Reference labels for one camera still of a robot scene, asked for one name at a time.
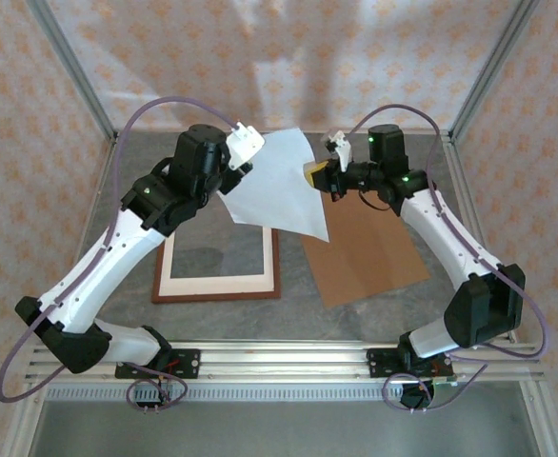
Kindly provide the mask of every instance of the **white paper sheet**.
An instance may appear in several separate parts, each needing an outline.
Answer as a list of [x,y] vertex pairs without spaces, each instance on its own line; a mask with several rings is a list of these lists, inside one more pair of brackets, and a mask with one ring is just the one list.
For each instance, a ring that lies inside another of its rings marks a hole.
[[321,193],[303,173],[303,166],[315,160],[309,140],[300,129],[275,131],[265,139],[251,159],[253,170],[228,195],[218,192],[232,220],[328,241]]

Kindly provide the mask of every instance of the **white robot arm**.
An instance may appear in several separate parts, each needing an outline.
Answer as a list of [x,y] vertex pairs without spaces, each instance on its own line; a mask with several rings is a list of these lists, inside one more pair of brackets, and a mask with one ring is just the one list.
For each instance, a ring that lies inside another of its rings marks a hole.
[[17,313],[31,324],[53,307],[35,332],[73,373],[99,362],[162,369],[170,345],[157,331],[124,328],[95,317],[133,267],[179,224],[194,217],[215,191],[228,193],[239,184],[252,168],[249,160],[263,145],[264,138],[254,128],[241,124],[228,137],[212,126],[190,127],[179,136],[174,156],[138,179],[122,199],[112,236],[108,238],[106,230],[39,299],[23,297]]
[[[341,144],[333,138],[340,138]],[[325,139],[330,152],[350,151],[344,135],[333,133]],[[333,202],[350,189],[376,191],[380,200],[421,235],[446,269],[456,293],[442,318],[402,335],[398,349],[403,370],[409,372],[419,361],[470,348],[517,328],[522,298],[485,265],[497,268],[520,288],[525,285],[523,271],[517,265],[503,266],[468,233],[437,189],[432,196],[427,174],[409,168],[403,132],[394,125],[370,128],[369,158],[369,162],[351,161],[346,168],[340,158],[330,159],[307,167],[305,175],[314,188],[329,192]],[[443,218],[448,218],[454,231]]]

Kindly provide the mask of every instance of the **patterned wallpaper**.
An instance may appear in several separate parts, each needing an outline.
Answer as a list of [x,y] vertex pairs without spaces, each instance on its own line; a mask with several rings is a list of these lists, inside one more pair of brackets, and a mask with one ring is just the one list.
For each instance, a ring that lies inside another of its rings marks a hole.
[[[24,331],[16,302],[73,261],[104,143],[26,2],[0,0],[0,363]],[[11,412],[0,404],[0,449]]]
[[548,317],[558,399],[558,2],[537,7],[459,151],[489,245],[524,268]]
[[[258,129],[349,127],[381,104],[454,121],[517,0],[50,0],[115,126],[160,95]],[[145,129],[209,119],[156,109]],[[428,125],[397,110],[378,116]]]

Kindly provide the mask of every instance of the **picture frame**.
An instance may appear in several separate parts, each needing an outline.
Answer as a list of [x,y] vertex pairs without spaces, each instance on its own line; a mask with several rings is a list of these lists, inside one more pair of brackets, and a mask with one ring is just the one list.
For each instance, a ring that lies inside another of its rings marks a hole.
[[262,228],[263,272],[235,276],[171,277],[174,233],[158,248],[151,301],[154,304],[261,300],[281,297],[279,234]]

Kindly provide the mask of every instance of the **cardboard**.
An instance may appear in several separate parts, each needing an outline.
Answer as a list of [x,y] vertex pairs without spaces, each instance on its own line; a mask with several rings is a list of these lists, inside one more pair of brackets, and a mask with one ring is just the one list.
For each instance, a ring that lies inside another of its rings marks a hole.
[[[323,194],[329,243],[302,237],[326,308],[429,279],[404,223],[393,211],[367,207],[350,192],[332,203]],[[383,202],[371,203],[382,208]]]

